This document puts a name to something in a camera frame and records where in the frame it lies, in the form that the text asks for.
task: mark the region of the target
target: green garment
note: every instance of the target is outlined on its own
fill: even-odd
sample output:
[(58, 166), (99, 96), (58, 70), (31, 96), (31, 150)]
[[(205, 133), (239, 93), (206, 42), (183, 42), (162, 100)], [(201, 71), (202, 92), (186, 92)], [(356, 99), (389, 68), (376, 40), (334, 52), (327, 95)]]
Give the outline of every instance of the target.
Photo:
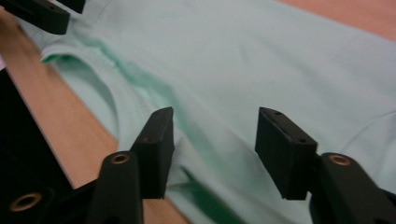
[(396, 44), (268, 0), (91, 0), (67, 35), (22, 23), (127, 150), (175, 109), (167, 195), (192, 223), (309, 223), (254, 152), (260, 106), (396, 192)]

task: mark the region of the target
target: wooden table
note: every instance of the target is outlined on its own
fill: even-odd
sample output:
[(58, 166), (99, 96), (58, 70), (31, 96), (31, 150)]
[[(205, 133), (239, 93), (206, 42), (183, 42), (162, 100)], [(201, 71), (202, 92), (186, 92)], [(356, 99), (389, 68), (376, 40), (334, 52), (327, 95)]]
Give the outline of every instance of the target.
[[(282, 0), (396, 41), (394, 0)], [(117, 141), (49, 66), (14, 18), (0, 8), (0, 55), (74, 188), (94, 180)], [(167, 199), (145, 200), (146, 223), (187, 223)]]

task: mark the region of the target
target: cloth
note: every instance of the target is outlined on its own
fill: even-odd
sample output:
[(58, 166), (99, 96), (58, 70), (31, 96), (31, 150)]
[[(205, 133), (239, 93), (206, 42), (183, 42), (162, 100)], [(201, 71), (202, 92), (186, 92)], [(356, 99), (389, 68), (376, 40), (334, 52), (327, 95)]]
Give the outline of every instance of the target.
[(396, 44), (269, 0), (91, 0), (67, 35), (21, 22), (128, 150), (175, 109), (167, 196), (192, 223), (309, 223), (254, 152), (260, 106), (396, 192)]

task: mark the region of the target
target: screw hole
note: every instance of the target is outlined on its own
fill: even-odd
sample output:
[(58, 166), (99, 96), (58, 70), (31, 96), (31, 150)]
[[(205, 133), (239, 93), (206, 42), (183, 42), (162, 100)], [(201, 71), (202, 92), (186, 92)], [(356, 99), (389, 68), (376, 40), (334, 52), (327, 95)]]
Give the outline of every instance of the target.
[(332, 160), (334, 163), (337, 163), (338, 165), (350, 165), (350, 160), (339, 155), (331, 155), (330, 160)]
[(122, 164), (129, 160), (129, 156), (126, 154), (118, 154), (111, 158), (111, 162), (114, 164)]
[(22, 195), (10, 205), (9, 210), (12, 212), (27, 210), (39, 203), (41, 198), (41, 194), (36, 192)]

